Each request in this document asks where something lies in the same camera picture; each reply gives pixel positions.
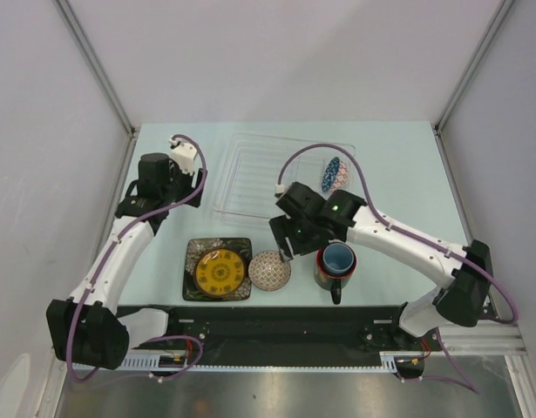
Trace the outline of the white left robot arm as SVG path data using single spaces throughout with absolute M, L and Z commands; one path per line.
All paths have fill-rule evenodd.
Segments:
M 114 370 L 143 343 L 154 340 L 170 348 L 180 341 L 181 327 L 166 312 L 144 307 L 118 317 L 119 299 L 168 213 L 200 205 L 206 176 L 205 159 L 194 145 L 141 156 L 138 177 L 119 202 L 112 230 L 89 272 L 67 299 L 47 307 L 52 346 L 68 367 Z

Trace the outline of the blue triangle pattern bowl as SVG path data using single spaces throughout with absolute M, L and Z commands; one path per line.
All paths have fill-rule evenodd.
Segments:
M 321 180 L 323 194 L 344 190 L 349 186 L 349 164 L 338 157 L 333 157 L 326 165 Z

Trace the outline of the clear wire dish rack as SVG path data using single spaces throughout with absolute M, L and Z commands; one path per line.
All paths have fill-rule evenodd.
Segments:
M 314 192 L 329 197 L 321 190 L 323 171 L 333 157 L 349 164 L 349 186 L 353 188 L 354 174 L 349 159 L 341 152 L 326 147 L 293 154 L 312 143 L 305 139 L 275 135 L 237 132 L 225 150 L 216 186 L 214 210 L 228 224 L 266 226 L 268 220 L 281 214 L 275 205 L 278 184 L 289 186 L 300 182 Z

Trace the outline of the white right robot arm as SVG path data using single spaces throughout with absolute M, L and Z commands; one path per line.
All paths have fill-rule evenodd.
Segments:
M 475 327 L 480 321 L 492 274 L 486 244 L 441 242 L 380 214 L 365 199 L 344 190 L 324 198 L 294 182 L 288 187 L 277 185 L 275 197 L 282 215 L 269 225 L 282 261 L 340 241 L 383 253 L 435 284 L 434 290 L 402 307 L 390 328 L 397 347 L 411 349 L 424 334 L 448 322 Z

